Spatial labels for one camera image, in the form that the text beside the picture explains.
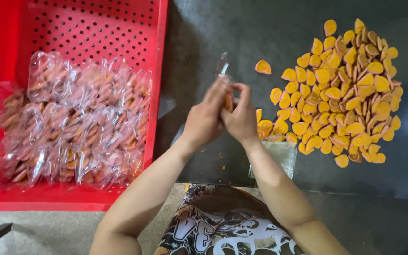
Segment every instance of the dark countertop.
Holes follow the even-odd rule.
[[[393,141],[379,142],[380,152],[387,157],[385,164],[350,162],[341,169],[333,154],[299,153],[293,181],[302,190],[408,198],[408,3],[403,1],[172,1],[160,112],[172,110],[158,122],[156,158],[180,134],[190,107],[201,101],[212,84],[216,61],[223,52],[229,52],[227,73],[251,86],[252,102],[263,109],[263,119],[274,121],[279,108],[270,102],[269,94],[272,88],[284,89],[283,70],[294,68],[297,57],[310,51],[315,37],[325,38],[326,20],[334,19],[336,34],[342,35],[353,29],[356,18],[399,50],[393,65],[398,69],[395,79],[402,81],[404,88],[395,113],[402,127]],[[254,71],[260,59],[270,63],[272,75]],[[229,134],[203,149],[188,162],[179,182],[255,185],[248,177],[249,162],[243,148]]]

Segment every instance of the person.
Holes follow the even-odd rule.
[[[240,91],[232,113],[223,107],[230,86]],[[265,204],[232,187],[191,185],[154,254],[349,254],[260,142],[250,94],[247,85],[218,78],[191,108],[180,138],[108,210],[89,254],[141,254],[137,238],[188,159],[224,127],[245,149]]]

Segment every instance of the red plastic crate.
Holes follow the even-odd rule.
[[[168,0],[0,0],[0,80],[26,87],[39,50],[78,64],[123,55],[134,70],[151,70],[145,169],[153,157],[167,15]],[[0,211],[106,211],[122,191],[64,191],[60,184],[0,190]]]

